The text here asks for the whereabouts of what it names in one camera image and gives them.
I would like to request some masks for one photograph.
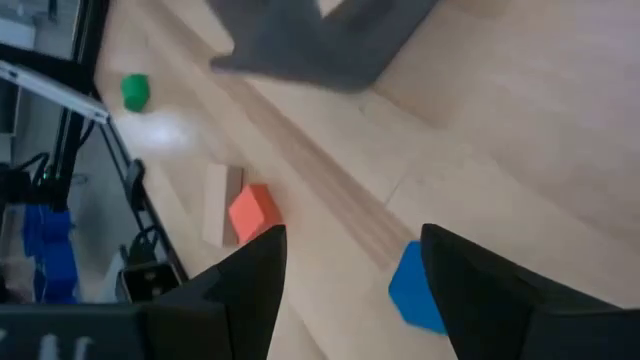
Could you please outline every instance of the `blue cube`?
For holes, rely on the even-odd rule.
[[[402,254],[389,284],[389,296],[407,323],[446,335],[422,265],[419,241],[412,241]]]

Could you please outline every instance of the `beige block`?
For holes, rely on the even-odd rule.
[[[217,247],[238,243],[227,210],[242,190],[242,172],[242,168],[235,166],[209,164],[207,167],[202,238]]]

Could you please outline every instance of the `black metal frame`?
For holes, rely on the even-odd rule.
[[[71,60],[63,60],[4,44],[0,44],[0,59],[29,67],[83,94],[101,100],[93,78],[100,55],[110,3],[110,0],[80,0]],[[81,145],[83,126],[84,118],[81,115],[68,109],[63,110],[49,173],[52,183],[47,187],[49,192],[47,203],[54,211],[65,211],[67,209],[67,197],[71,187],[76,155]],[[115,143],[118,148],[119,155],[126,167],[130,165],[131,157],[111,122],[107,125],[99,126],[99,128],[124,186],[126,168],[124,170],[121,169],[120,161],[118,161],[118,156],[113,149],[112,143]],[[176,268],[180,280],[188,280],[188,276],[169,242],[169,238],[161,226],[157,213],[153,209],[146,193],[144,194],[143,211],[148,213],[153,225],[155,225],[159,235],[159,242],[165,249],[168,260]],[[144,224],[137,210],[132,209],[132,212],[140,231],[149,226]]]

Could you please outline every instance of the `floor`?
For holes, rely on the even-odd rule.
[[[38,51],[69,57],[77,2],[60,2],[57,24],[38,22]],[[53,150],[61,113],[60,106],[37,95],[28,96],[23,109],[21,129],[16,139],[16,163],[26,161],[39,152]],[[129,244],[138,232],[115,164],[97,128],[77,155],[69,208],[75,224],[72,241],[80,292],[83,300],[91,301],[100,293],[102,279],[118,246]]]

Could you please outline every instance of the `black cable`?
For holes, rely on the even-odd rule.
[[[22,170],[24,170],[24,169],[28,168],[29,166],[33,165],[36,161],[38,161],[38,160],[42,160],[42,159],[45,159],[45,160],[46,160],[46,162],[48,162],[48,161],[49,161],[49,153],[46,153],[46,152],[39,153],[38,155],[36,155],[36,156],[32,157],[32,158],[31,158],[29,161],[27,161],[26,163],[24,163],[24,164],[22,164],[22,165],[20,165],[20,166],[17,166],[17,167],[16,167],[16,168],[14,168],[13,170],[15,170],[15,171],[22,171]]]
[[[156,231],[157,233],[158,227],[155,225],[148,226],[144,230],[140,231],[133,239],[126,259],[128,266],[156,261],[155,248],[157,241],[155,238],[153,241],[149,241],[148,238],[149,233],[152,231]]]
[[[31,180],[31,185],[33,187],[38,185],[38,182],[40,181],[40,179],[44,177],[44,172],[47,170],[48,163],[49,163],[49,154],[46,154],[46,156],[44,156],[42,160],[40,160],[40,164],[38,164],[38,168],[36,169],[36,172],[33,174],[33,180]]]
[[[93,128],[95,126],[96,126],[95,121],[89,122],[89,125],[87,126],[87,130],[85,130],[84,134],[82,134],[82,137],[80,137],[80,142],[78,143],[78,150],[80,150],[80,148],[82,148],[82,145],[84,145],[84,143],[87,142],[87,139],[89,139],[89,135],[91,135],[91,132],[93,131]]]

